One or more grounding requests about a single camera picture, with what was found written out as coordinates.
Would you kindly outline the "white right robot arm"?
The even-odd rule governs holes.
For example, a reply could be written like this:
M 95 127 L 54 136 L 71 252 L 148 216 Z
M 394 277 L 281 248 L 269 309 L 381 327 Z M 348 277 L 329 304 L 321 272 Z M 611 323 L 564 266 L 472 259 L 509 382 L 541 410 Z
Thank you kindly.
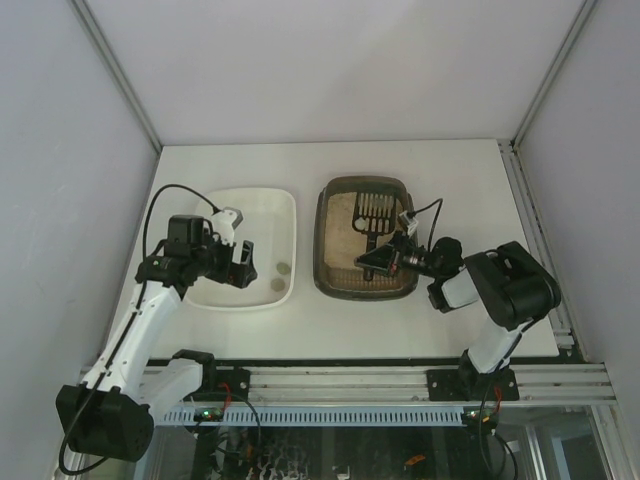
M 430 278 L 429 300 L 442 313 L 483 305 L 488 319 L 456 370 L 455 386 L 468 399 L 504 374 L 525 332 L 561 303 L 557 281 L 516 241 L 465 257 L 454 238 L 427 248 L 398 233 L 354 265 L 385 277 L 409 270 Z

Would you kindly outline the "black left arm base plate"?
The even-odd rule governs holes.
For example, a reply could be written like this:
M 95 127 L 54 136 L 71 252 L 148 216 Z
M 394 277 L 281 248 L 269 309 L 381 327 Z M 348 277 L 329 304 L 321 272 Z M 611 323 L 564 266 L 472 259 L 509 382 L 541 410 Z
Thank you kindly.
M 251 372 L 240 367 L 205 368 L 201 385 L 184 399 L 222 401 L 227 397 L 248 399 Z

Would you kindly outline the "grey-green clump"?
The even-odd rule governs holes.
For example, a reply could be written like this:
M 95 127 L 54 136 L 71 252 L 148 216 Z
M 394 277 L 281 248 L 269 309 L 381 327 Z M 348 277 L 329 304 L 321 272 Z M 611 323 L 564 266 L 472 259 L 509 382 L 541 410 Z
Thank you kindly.
M 270 287 L 274 292 L 281 292 L 286 288 L 286 282 L 281 278 L 273 279 Z
M 291 272 L 291 267 L 284 262 L 278 263 L 276 269 L 281 275 L 288 275 Z

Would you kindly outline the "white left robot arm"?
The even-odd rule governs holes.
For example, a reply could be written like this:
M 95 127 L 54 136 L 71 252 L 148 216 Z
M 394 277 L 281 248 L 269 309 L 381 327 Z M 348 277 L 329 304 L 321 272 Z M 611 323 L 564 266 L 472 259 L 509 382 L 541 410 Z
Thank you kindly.
M 215 357 L 201 351 L 181 349 L 156 377 L 143 375 L 169 317 L 199 279 L 238 289 L 256 280 L 253 243 L 234 240 L 242 221 L 241 211 L 230 207 L 211 218 L 169 219 L 166 237 L 139 264 L 123 321 L 82 380 L 62 386 L 56 397 L 62 453 L 136 462 L 157 420 L 190 394 L 215 388 Z

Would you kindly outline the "black slotted litter scoop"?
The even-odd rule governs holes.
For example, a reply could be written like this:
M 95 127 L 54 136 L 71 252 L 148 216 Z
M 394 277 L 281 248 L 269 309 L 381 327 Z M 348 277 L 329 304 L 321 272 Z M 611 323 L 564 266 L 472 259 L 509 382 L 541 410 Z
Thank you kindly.
M 394 194 L 357 192 L 352 214 L 352 228 L 366 236 L 364 255 L 377 247 L 378 239 L 396 230 Z

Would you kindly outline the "brown translucent litter box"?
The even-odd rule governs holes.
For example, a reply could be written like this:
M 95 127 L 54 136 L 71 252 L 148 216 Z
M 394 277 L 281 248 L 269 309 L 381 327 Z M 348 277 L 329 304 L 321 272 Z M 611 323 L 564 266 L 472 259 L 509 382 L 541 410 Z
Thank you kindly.
M 359 267 L 358 270 L 333 269 L 324 262 L 325 223 L 329 198 L 348 192 L 394 194 L 397 198 L 395 232 L 401 229 L 397 223 L 397 215 L 413 208 L 412 197 L 404 183 L 392 177 L 356 175 L 336 177 L 329 181 L 319 194 L 315 216 L 313 276 L 316 287 L 329 297 L 352 301 L 395 300 L 409 295 L 418 283 L 418 275 L 410 271 L 402 271 L 394 278 L 387 278 Z M 393 234 L 380 237 L 377 247 L 389 242 Z

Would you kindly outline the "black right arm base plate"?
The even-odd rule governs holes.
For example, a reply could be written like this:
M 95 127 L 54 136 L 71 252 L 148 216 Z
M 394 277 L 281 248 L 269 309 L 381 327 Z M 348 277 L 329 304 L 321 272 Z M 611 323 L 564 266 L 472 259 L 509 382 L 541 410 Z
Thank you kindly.
M 429 369 L 426 371 L 426 385 L 431 401 L 490 401 L 500 398 L 518 401 L 515 372 L 504 368 L 497 373 L 466 375 L 458 368 Z

